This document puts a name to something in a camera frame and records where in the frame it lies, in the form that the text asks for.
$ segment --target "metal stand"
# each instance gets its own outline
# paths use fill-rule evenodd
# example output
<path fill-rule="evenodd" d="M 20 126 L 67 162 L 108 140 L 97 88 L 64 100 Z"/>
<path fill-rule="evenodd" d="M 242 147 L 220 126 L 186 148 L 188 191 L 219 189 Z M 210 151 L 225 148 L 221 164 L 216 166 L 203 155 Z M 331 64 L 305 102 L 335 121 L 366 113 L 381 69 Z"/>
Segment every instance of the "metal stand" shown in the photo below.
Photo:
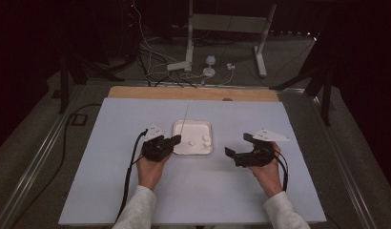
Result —
<path fill-rule="evenodd" d="M 320 89 L 323 87 L 323 98 L 321 104 L 321 117 L 327 126 L 330 126 L 329 122 L 329 106 L 330 106 L 330 93 L 333 80 L 333 69 L 328 65 L 319 65 L 306 73 L 299 73 L 296 77 L 274 87 L 270 87 L 270 90 L 282 91 L 290 86 L 311 77 L 312 80 L 309 82 L 304 93 L 307 96 L 317 96 Z"/>
<path fill-rule="evenodd" d="M 88 69 L 99 73 L 111 81 L 121 82 L 122 78 L 118 78 L 111 73 L 99 68 L 89 60 L 80 56 L 77 53 L 71 52 L 68 48 L 64 48 L 60 53 L 60 74 L 61 74 L 61 108 L 60 114 L 63 114 L 69 105 L 70 89 L 69 89 L 69 73 L 71 74 L 74 83 L 86 84 L 87 76 L 82 69 L 82 65 Z"/>
<path fill-rule="evenodd" d="M 186 51 L 186 62 L 193 63 L 193 30 L 209 30 L 209 31 L 240 31 L 261 33 L 261 40 L 258 46 L 255 46 L 255 56 L 258 67 L 258 74 L 266 76 L 266 67 L 262 56 L 264 43 L 270 30 L 273 21 L 273 15 L 276 11 L 276 4 L 270 8 L 267 18 L 259 17 L 243 17 L 243 16 L 228 16 L 214 14 L 199 14 L 193 13 L 193 0 L 189 0 L 189 30 Z M 192 64 L 185 68 L 184 71 L 189 73 L 192 71 Z"/>

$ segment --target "black device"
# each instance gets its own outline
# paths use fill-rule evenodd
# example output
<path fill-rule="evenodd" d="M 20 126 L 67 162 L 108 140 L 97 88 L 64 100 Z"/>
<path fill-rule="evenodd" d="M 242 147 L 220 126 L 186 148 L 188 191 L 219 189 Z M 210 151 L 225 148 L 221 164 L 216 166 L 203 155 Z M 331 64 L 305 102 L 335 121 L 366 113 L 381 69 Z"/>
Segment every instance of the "black device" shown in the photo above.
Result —
<path fill-rule="evenodd" d="M 243 139 L 253 143 L 253 151 L 237 154 L 225 147 L 225 155 L 235 161 L 236 166 L 264 166 L 275 158 L 273 145 L 268 141 L 254 139 L 250 134 L 243 134 Z"/>
<path fill-rule="evenodd" d="M 175 145 L 181 142 L 181 135 L 165 138 L 160 135 L 154 139 L 144 141 L 142 145 L 142 155 L 151 161 L 159 162 L 169 155 Z"/>

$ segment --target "metal rail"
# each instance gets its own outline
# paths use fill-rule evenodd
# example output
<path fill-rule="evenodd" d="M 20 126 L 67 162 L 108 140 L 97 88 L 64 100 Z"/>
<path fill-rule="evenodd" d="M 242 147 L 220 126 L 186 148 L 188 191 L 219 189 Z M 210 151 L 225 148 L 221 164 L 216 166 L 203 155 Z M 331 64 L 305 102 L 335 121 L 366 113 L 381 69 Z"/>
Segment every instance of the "metal rail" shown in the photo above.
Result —
<path fill-rule="evenodd" d="M 319 120 L 322 120 L 319 112 L 320 110 L 319 100 L 315 97 L 312 100 L 310 100 L 310 103 L 313 107 L 315 116 Z M 378 228 L 377 224 L 374 222 L 374 219 L 372 218 L 371 213 L 365 203 L 360 188 L 357 185 L 356 181 L 354 180 L 353 175 L 351 174 L 350 167 L 348 166 L 344 158 L 344 155 L 339 147 L 339 144 L 337 144 L 335 137 L 329 131 L 328 127 L 325 125 L 323 121 L 320 122 L 320 126 L 325 134 L 325 137 L 330 142 L 330 147 L 332 148 L 333 157 L 336 162 L 336 166 L 338 167 L 341 179 L 343 180 L 348 195 L 350 196 L 350 199 L 356 209 L 357 215 L 362 224 L 362 228 L 365 229 Z"/>
<path fill-rule="evenodd" d="M 40 149 L 35 154 L 30 165 L 24 172 L 23 176 L 19 179 L 15 189 L 10 195 L 5 207 L 0 213 L 0 229 L 9 228 L 14 221 L 18 210 L 20 209 L 24 199 L 26 198 L 30 188 L 34 184 L 35 179 L 37 178 L 38 173 L 43 167 L 44 163 L 47 160 L 48 155 L 51 153 L 51 149 L 61 133 L 63 126 L 65 125 L 68 115 L 71 112 L 71 107 L 73 102 L 83 91 L 83 86 L 76 85 L 72 94 L 71 94 L 71 103 L 66 108 L 63 114 L 60 114 L 58 118 L 55 119 L 54 124 L 52 125 L 47 137 L 42 143 Z"/>

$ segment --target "person's left hand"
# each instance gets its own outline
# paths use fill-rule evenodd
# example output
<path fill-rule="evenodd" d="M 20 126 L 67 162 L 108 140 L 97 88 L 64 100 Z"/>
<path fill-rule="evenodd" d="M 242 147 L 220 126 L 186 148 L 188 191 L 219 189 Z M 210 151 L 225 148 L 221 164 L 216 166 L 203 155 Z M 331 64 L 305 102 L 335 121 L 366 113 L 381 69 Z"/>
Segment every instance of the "person's left hand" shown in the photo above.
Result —
<path fill-rule="evenodd" d="M 153 191 L 156 184 L 160 181 L 160 178 L 162 177 L 163 167 L 170 156 L 171 154 L 169 154 L 159 162 L 150 161 L 146 157 L 142 157 L 141 159 L 139 159 L 136 163 L 139 185 L 147 187 Z"/>

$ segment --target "white stand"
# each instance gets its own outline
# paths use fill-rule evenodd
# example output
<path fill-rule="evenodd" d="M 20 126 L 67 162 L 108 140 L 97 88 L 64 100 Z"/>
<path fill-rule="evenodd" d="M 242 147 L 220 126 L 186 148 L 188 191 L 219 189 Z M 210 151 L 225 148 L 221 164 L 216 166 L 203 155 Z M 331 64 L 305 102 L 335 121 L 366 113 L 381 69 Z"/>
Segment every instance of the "white stand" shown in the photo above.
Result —
<path fill-rule="evenodd" d="M 193 13 L 193 0 L 189 0 L 189 34 L 187 41 L 186 62 L 193 63 L 193 30 L 261 33 L 260 43 L 255 47 L 255 56 L 259 76 L 267 76 L 261 53 L 273 21 L 276 6 L 276 4 L 271 6 L 267 18 L 212 15 Z M 192 67 L 190 66 L 189 68 L 184 69 L 184 71 L 189 73 L 192 71 Z"/>
<path fill-rule="evenodd" d="M 216 71 L 211 67 L 205 68 L 202 73 L 207 77 L 213 77 L 216 74 Z"/>

